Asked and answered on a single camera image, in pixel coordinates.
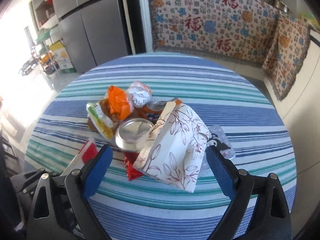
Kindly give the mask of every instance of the blue gripper pad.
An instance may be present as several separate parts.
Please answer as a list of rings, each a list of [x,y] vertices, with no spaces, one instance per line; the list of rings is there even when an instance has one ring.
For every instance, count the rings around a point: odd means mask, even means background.
[[[229,197],[230,200],[233,200],[233,198],[236,196],[236,190],[234,187],[234,180],[232,179],[230,173],[226,170],[224,164],[222,163],[222,160],[218,157],[217,154],[220,154],[220,152],[215,153],[211,147],[207,147],[205,150],[205,154],[207,157],[208,165],[214,174],[222,193]]]
[[[93,196],[97,192],[98,187],[112,162],[112,158],[113,153],[111,147],[106,147],[100,159],[92,168],[91,172],[88,174],[85,180],[83,189],[84,198],[88,199],[90,196]]]

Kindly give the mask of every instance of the screw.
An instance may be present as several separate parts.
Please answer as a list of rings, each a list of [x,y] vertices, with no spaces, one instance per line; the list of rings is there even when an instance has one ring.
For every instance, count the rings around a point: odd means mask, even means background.
[[[49,178],[49,174],[48,173],[44,173],[41,175],[41,179],[47,179]]]
[[[72,174],[73,176],[77,176],[79,173],[80,173],[80,170],[79,170],[79,169],[74,169],[73,171],[71,171],[71,174]]]
[[[277,176],[277,174],[275,174],[275,173],[270,173],[270,178],[272,178],[272,179],[277,179],[278,176]]]
[[[244,169],[239,169],[239,174],[242,175],[242,176],[245,176],[248,174],[248,172]]]

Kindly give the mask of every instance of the can lid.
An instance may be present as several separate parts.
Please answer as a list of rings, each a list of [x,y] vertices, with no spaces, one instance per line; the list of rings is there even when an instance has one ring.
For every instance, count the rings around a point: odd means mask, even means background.
[[[172,98],[171,100],[169,101],[158,101],[158,102],[152,102],[152,101],[149,101],[147,103],[147,107],[152,110],[152,111],[161,111],[164,109],[165,105],[168,103],[168,102],[173,102],[175,100],[177,100],[178,98]]]
[[[115,134],[116,145],[124,151],[140,152],[137,136],[153,127],[153,123],[143,118],[133,118],[121,123]]]

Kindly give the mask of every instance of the striped tablecloth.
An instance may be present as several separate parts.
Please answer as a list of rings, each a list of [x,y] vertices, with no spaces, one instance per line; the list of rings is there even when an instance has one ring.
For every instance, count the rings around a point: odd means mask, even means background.
[[[100,65],[68,85],[48,106],[26,152],[25,170],[44,167],[62,172],[88,137],[102,136],[86,124],[87,102],[103,98],[110,85],[126,89],[139,80],[156,99],[179,97],[207,126],[219,124],[233,145],[232,161],[252,175],[275,172],[291,210],[296,164],[289,134],[269,101],[247,80],[214,62],[180,54],[123,57]],[[193,194],[143,176],[128,181],[123,156],[114,158],[90,205],[113,239],[206,239],[230,200],[213,174],[198,179]],[[236,236],[249,223],[250,200]]]

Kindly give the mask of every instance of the stainless steel refrigerator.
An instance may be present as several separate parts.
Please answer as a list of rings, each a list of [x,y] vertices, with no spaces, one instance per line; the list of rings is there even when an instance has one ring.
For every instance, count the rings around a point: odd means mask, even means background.
[[[53,0],[77,72],[132,54],[122,0]]]

